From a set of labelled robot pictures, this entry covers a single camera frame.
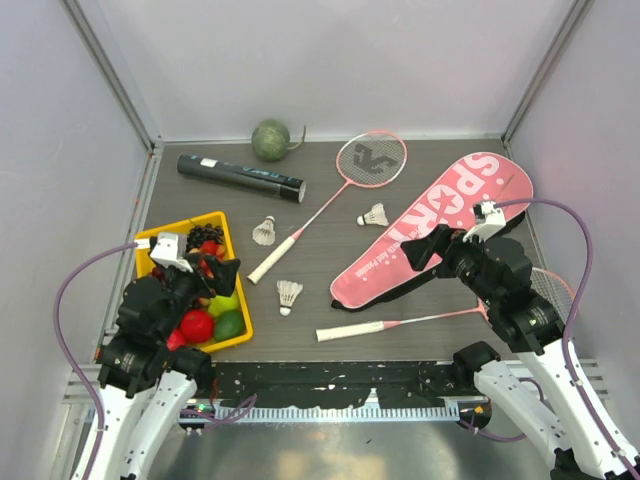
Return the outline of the black shuttlecock tube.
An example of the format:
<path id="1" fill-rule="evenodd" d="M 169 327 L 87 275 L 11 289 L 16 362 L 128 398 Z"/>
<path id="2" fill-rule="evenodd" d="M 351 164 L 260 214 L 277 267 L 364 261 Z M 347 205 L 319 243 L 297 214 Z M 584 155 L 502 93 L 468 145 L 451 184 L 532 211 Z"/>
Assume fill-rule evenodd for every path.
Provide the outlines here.
<path id="1" fill-rule="evenodd" d="M 298 204 L 303 202 L 306 194 L 304 180 L 197 155 L 181 154 L 176 170 L 185 176 L 243 187 Z"/>

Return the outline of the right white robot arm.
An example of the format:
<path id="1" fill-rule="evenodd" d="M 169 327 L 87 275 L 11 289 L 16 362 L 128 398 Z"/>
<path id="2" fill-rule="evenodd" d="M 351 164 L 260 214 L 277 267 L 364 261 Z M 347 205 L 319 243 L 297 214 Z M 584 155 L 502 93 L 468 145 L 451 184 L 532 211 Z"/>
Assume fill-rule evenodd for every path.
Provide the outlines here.
<path id="1" fill-rule="evenodd" d="M 545 459 L 553 479 L 636 479 L 639 453 L 615 426 L 589 384 L 565 319 L 532 285 L 533 266 L 521 244 L 494 237 L 466 242 L 461 230 L 438 226 L 401 249 L 415 271 L 440 257 L 438 278 L 460 280 L 486 308 L 487 321 L 541 387 L 539 400 L 495 350 L 480 341 L 454 355 L 454 386 L 480 391 L 503 410 Z"/>

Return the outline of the dark grape bunch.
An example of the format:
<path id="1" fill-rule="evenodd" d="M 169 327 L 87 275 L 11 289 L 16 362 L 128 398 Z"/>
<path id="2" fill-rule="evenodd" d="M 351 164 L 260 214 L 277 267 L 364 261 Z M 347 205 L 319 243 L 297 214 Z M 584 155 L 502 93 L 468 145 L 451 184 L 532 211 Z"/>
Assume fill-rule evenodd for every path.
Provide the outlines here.
<path id="1" fill-rule="evenodd" d="M 223 229 L 220 226 L 213 226 L 211 223 L 195 225 L 187 234 L 187 249 L 198 249 L 203 242 L 208 240 L 214 240 L 219 244 L 224 244 Z"/>

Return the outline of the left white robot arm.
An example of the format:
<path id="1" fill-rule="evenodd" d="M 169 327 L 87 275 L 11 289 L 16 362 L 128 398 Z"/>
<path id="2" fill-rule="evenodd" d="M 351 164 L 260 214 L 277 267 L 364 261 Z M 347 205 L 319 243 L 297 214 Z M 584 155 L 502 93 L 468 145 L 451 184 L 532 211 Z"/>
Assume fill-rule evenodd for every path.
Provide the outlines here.
<path id="1" fill-rule="evenodd" d="M 118 329 L 98 355 L 97 380 L 74 369 L 95 406 L 76 479 L 143 478 L 187 400 L 213 388 L 210 356 L 188 346 L 170 349 L 169 338 L 198 299 L 233 293 L 240 262 L 197 254 L 151 258 L 161 275 L 125 287 Z"/>

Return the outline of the pink racket bag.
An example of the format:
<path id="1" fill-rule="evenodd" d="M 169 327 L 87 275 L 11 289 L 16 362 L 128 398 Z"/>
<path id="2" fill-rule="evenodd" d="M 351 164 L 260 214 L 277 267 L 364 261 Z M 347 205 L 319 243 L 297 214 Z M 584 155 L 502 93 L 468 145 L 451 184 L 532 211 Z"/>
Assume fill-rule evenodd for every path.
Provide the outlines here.
<path id="1" fill-rule="evenodd" d="M 469 230 L 475 225 L 476 203 L 500 203 L 533 194 L 529 175 L 508 158 L 491 152 L 464 156 L 332 281 L 331 307 L 355 313 L 412 292 L 434 278 L 440 258 L 434 256 L 423 271 L 414 271 L 400 248 L 402 242 L 422 238 L 439 224 Z"/>

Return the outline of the yellow-green pear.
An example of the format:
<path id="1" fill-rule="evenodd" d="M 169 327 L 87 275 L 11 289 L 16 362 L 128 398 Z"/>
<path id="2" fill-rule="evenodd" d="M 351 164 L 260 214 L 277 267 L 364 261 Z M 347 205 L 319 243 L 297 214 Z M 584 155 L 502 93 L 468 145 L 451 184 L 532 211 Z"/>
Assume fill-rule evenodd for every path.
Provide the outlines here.
<path id="1" fill-rule="evenodd" d="M 208 313 L 213 318 L 218 318 L 228 311 L 236 311 L 240 308 L 239 296 L 234 292 L 231 296 L 217 295 L 212 297 L 207 307 Z"/>

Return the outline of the yellow plastic tray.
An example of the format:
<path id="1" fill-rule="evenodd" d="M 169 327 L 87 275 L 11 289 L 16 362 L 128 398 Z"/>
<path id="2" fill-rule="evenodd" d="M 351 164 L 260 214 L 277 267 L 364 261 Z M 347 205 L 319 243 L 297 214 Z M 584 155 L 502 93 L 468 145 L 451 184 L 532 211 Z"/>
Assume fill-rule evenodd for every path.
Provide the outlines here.
<path id="1" fill-rule="evenodd" d="M 213 229 L 221 231 L 219 238 L 221 244 L 224 246 L 224 260 L 232 260 L 236 258 L 234 248 L 232 245 L 231 232 L 227 222 L 227 217 L 222 211 L 214 211 L 205 215 L 180 220 L 177 222 L 165 224 L 155 228 L 150 228 L 139 232 L 135 236 L 135 240 L 145 240 L 151 236 L 157 236 L 161 232 L 171 232 L 177 234 L 188 234 L 194 227 L 205 227 L 211 225 Z M 150 249 L 139 249 L 135 252 L 135 269 L 136 277 L 144 277 L 152 272 L 155 264 L 149 257 Z M 240 274 L 237 274 L 236 288 L 233 297 L 236 299 L 236 310 L 241 313 L 244 327 L 238 336 L 233 338 L 217 341 L 211 338 L 207 342 L 197 344 L 197 347 L 205 353 L 213 354 L 216 351 L 237 347 L 243 343 L 250 341 L 254 335 L 254 329 L 249 313 L 248 303 L 245 297 L 245 291 L 243 288 Z"/>

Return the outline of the red strawberries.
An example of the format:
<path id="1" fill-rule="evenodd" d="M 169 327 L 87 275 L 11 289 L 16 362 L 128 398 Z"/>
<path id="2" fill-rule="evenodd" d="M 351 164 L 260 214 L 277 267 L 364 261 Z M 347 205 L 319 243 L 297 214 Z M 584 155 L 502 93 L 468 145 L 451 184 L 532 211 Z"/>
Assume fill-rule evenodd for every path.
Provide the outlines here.
<path id="1" fill-rule="evenodd" d="M 205 257 L 207 255 L 215 257 L 216 259 L 223 261 L 225 258 L 225 247 L 223 244 L 219 244 L 214 240 L 208 240 L 202 243 L 202 245 L 198 248 L 199 252 L 202 254 L 202 260 L 200 261 L 200 270 L 210 278 L 214 277 L 213 272 L 208 266 Z"/>

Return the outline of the white shuttlecock bottom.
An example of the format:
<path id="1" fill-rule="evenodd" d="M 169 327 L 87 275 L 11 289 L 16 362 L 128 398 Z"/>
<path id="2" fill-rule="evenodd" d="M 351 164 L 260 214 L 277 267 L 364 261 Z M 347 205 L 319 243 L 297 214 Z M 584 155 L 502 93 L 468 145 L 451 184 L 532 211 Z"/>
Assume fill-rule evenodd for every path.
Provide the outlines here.
<path id="1" fill-rule="evenodd" d="M 303 285 L 288 280 L 278 280 L 276 287 L 279 295 L 279 313 L 281 316 L 289 316 L 295 300 L 303 291 Z"/>

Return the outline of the red pepper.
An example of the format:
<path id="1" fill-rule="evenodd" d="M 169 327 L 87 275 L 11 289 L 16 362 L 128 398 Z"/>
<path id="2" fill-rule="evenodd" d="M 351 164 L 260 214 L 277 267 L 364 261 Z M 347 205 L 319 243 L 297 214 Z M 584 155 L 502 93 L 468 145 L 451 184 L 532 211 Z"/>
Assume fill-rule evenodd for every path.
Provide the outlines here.
<path id="1" fill-rule="evenodd" d="M 175 329 L 167 340 L 167 348 L 170 351 L 176 351 L 177 349 L 188 345 L 188 340 L 179 328 Z"/>

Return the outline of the green melon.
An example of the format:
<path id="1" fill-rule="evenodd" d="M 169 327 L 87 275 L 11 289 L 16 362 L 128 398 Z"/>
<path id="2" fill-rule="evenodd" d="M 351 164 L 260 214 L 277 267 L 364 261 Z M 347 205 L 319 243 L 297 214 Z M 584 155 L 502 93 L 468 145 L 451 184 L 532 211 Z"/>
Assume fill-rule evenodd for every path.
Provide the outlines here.
<path id="1" fill-rule="evenodd" d="M 253 130 L 251 147 L 254 154 L 262 161 L 276 162 L 300 147 L 306 140 L 307 127 L 303 127 L 301 138 L 291 142 L 289 129 L 276 119 L 261 121 Z"/>

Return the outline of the pink racket upper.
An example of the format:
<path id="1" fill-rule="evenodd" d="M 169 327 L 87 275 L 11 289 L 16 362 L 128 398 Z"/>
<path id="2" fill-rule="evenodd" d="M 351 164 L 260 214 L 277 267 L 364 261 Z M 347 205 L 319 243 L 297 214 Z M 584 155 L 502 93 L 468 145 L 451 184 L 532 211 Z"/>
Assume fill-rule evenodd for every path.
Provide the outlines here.
<path id="1" fill-rule="evenodd" d="M 375 189 L 395 180 L 408 157 L 405 142 L 397 135 L 373 130 L 346 142 L 336 155 L 335 165 L 343 185 L 296 231 L 283 240 L 249 275 L 257 284 L 295 245 L 305 230 L 350 186 Z"/>

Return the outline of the white shuttlecock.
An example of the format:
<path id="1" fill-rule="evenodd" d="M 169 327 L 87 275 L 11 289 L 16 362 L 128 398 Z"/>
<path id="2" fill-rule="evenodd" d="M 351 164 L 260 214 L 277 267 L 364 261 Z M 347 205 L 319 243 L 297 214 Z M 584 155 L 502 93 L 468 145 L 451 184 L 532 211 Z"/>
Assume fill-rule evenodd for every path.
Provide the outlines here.
<path id="1" fill-rule="evenodd" d="M 356 219 L 359 226 L 375 225 L 381 227 L 388 227 L 389 221 L 386 216 L 385 208 L 382 203 L 376 203 L 371 209 L 359 215 Z"/>
<path id="2" fill-rule="evenodd" d="M 260 246 L 271 246 L 276 239 L 275 218 L 271 215 L 257 225 L 252 231 L 253 241 Z"/>
<path id="3" fill-rule="evenodd" d="M 303 285 L 288 280 L 278 280 L 276 287 L 279 295 L 279 313 L 281 316 L 289 316 L 295 300 L 303 291 Z"/>

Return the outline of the pink racket lower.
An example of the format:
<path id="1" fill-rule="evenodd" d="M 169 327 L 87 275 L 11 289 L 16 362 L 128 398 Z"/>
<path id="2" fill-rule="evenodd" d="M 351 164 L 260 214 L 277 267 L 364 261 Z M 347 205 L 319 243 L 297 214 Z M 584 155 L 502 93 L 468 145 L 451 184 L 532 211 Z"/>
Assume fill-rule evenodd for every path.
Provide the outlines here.
<path id="1" fill-rule="evenodd" d="M 575 293 L 565 282 L 565 280 L 551 271 L 534 267 L 531 273 L 531 281 L 532 288 L 547 301 L 549 301 L 557 310 L 561 318 L 563 320 L 566 320 L 572 302 L 575 298 Z M 485 322 L 488 322 L 486 306 L 480 299 L 477 299 L 477 304 L 475 307 L 465 310 L 451 311 L 405 320 L 372 321 L 342 327 L 317 329 L 316 339 L 319 343 L 321 343 L 343 338 L 378 333 L 391 328 L 413 323 L 441 320 L 467 314 L 479 314 L 485 320 Z"/>

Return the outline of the red grape bunch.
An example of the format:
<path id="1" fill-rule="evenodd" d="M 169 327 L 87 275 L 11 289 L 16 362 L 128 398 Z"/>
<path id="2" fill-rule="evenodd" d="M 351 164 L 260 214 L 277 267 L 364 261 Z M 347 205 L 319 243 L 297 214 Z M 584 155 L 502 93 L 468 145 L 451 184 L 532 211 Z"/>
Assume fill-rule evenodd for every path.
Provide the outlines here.
<path id="1" fill-rule="evenodd" d="M 159 281 L 164 281 L 165 280 L 165 273 L 164 273 L 164 269 L 161 267 L 154 267 L 151 272 L 150 275 L 156 279 L 158 279 Z"/>

